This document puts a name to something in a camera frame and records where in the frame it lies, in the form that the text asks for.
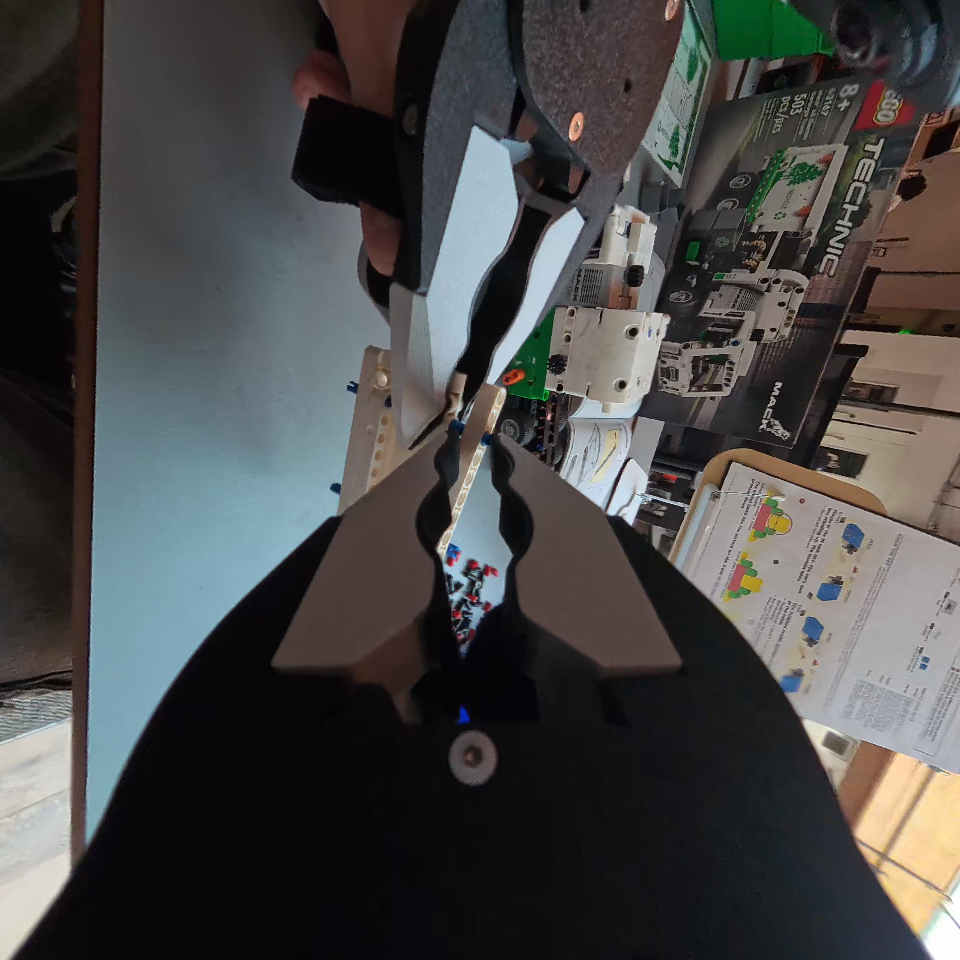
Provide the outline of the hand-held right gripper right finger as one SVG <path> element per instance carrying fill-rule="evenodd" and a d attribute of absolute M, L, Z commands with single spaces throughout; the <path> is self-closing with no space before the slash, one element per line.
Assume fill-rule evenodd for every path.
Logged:
<path fill-rule="evenodd" d="M 682 659 L 604 510 L 509 438 L 490 445 L 507 592 L 601 677 L 674 675 Z"/>

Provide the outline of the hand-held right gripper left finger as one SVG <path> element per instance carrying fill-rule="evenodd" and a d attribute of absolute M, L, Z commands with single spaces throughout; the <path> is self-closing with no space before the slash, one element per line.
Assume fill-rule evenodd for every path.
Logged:
<path fill-rule="evenodd" d="M 373 686 L 409 722 L 456 722 L 461 655 L 439 542 L 460 434 L 434 434 L 342 514 L 271 668 L 286 680 Z"/>

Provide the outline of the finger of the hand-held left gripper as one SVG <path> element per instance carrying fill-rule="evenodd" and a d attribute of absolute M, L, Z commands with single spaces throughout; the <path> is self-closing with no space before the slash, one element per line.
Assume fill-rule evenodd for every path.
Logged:
<path fill-rule="evenodd" d="M 425 293 L 390 288 L 391 403 L 403 445 L 416 444 L 447 408 L 474 303 L 512 239 L 519 210 L 508 148 L 473 126 Z"/>
<path fill-rule="evenodd" d="M 510 244 L 492 267 L 473 309 L 466 349 L 457 365 L 466 376 L 466 396 L 498 381 L 555 304 L 556 287 L 584 225 L 574 208 L 524 205 Z"/>

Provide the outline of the tan Lego Technic beam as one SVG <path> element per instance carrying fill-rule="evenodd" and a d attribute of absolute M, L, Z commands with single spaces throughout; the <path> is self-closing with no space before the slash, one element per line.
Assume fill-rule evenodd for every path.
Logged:
<path fill-rule="evenodd" d="M 360 371 L 347 383 L 346 391 L 353 401 L 353 416 L 339 486 L 338 515 L 407 458 L 395 425 L 390 350 L 369 345 Z"/>

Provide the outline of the white green lego truck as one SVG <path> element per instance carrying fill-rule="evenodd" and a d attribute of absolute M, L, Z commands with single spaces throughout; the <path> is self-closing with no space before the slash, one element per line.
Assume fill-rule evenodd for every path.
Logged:
<path fill-rule="evenodd" d="M 649 394 L 669 324 L 656 309 L 666 279 L 657 231 L 642 210 L 613 207 L 557 304 L 500 377 L 508 396 L 574 398 L 619 413 Z"/>

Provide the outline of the pile of small lego pieces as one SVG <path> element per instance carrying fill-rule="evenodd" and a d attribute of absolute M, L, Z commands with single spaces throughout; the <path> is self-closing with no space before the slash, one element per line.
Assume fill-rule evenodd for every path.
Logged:
<path fill-rule="evenodd" d="M 443 548 L 442 560 L 453 637 L 464 656 L 476 639 L 482 620 L 496 606 L 485 591 L 490 584 L 498 585 L 500 572 L 489 563 L 466 558 L 453 542 Z"/>

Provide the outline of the dark grey lego piece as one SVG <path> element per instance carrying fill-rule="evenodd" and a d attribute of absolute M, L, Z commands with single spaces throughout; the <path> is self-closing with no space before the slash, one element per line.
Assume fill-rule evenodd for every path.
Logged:
<path fill-rule="evenodd" d="M 658 225 L 676 227 L 685 204 L 686 192 L 669 181 L 648 183 L 639 191 L 639 208 Z"/>

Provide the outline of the dark lego set box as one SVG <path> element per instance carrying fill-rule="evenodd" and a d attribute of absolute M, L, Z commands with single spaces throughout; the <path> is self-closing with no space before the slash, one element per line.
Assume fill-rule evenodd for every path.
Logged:
<path fill-rule="evenodd" d="M 865 73 L 708 112 L 643 417 L 797 444 L 922 119 Z"/>

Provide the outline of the person's left hand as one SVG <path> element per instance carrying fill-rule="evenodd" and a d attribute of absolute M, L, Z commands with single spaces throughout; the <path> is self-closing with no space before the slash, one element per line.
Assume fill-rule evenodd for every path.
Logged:
<path fill-rule="evenodd" d="M 307 55 L 293 79 L 304 111 L 294 182 L 314 198 L 359 209 L 370 268 L 392 279 L 404 211 L 394 120 L 402 39 L 414 1 L 328 1 L 335 44 Z"/>

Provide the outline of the green white sticker sheet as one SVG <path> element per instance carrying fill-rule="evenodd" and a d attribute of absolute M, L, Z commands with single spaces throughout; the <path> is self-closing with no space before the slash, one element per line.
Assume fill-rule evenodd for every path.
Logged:
<path fill-rule="evenodd" d="M 684 187 L 694 136 L 714 67 L 714 50 L 703 23 L 686 3 L 678 47 L 641 146 L 672 186 Z"/>

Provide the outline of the instruction booklet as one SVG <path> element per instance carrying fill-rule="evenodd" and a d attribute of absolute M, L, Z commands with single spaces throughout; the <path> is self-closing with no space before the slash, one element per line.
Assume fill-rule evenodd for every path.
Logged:
<path fill-rule="evenodd" d="M 649 484 L 649 473 L 631 453 L 632 422 L 574 416 L 563 431 L 561 479 L 612 517 L 633 523 Z"/>

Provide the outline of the green plastic bin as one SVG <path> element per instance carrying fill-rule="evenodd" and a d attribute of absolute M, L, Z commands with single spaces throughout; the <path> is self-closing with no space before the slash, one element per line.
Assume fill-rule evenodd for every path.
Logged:
<path fill-rule="evenodd" d="M 831 37 L 789 2 L 713 1 L 712 14 L 724 63 L 834 54 Z"/>

